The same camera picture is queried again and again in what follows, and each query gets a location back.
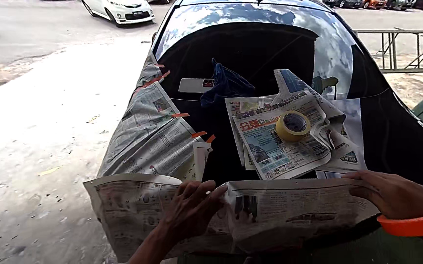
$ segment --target pavement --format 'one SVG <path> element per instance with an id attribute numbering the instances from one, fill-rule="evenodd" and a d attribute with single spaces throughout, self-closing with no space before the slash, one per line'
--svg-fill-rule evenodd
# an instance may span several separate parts
<path id="1" fill-rule="evenodd" d="M 77 1 L 0 0 L 0 263 L 116 263 L 82 183 L 168 9 L 152 7 L 154 22 L 118 29 Z M 354 29 L 423 29 L 420 10 L 337 11 Z"/>

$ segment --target orange wristband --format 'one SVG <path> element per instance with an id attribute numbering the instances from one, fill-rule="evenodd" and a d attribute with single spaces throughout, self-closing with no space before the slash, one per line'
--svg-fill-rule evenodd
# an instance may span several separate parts
<path id="1" fill-rule="evenodd" d="M 393 220 L 384 215 L 378 217 L 384 231 L 395 236 L 423 236 L 423 217 L 414 219 Z"/>

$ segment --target masking tape roll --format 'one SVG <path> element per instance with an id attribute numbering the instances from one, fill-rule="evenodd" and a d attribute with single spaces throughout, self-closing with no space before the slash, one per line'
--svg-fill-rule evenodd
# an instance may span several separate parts
<path id="1" fill-rule="evenodd" d="M 309 119 L 300 112 L 286 111 L 283 113 L 275 125 L 277 135 L 290 142 L 299 141 L 304 135 L 309 133 L 311 123 Z"/>

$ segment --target white smartphone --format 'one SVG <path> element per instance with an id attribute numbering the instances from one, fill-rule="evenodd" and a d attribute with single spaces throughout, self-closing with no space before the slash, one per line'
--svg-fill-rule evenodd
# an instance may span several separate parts
<path id="1" fill-rule="evenodd" d="M 180 93 L 205 93 L 215 85 L 214 79 L 182 78 L 179 84 Z"/>

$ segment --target hand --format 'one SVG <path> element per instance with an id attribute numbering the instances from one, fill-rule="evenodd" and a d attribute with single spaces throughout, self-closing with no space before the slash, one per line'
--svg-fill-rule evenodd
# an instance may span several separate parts
<path id="1" fill-rule="evenodd" d="M 215 189 L 213 180 L 181 183 L 159 226 L 171 234 L 174 243 L 202 235 L 213 215 L 223 207 L 221 197 L 227 189 L 227 185 Z"/>
<path id="2" fill-rule="evenodd" d="M 350 194 L 371 201 L 388 219 L 423 217 L 423 185 L 396 174 L 375 171 L 356 171 L 342 176 L 364 180 L 378 191 L 357 187 Z"/>
<path id="3" fill-rule="evenodd" d="M 179 241 L 205 233 L 213 215 L 223 207 L 221 197 L 227 189 L 227 185 L 215 189 L 212 180 L 181 183 L 163 219 L 128 263 L 159 264 Z"/>

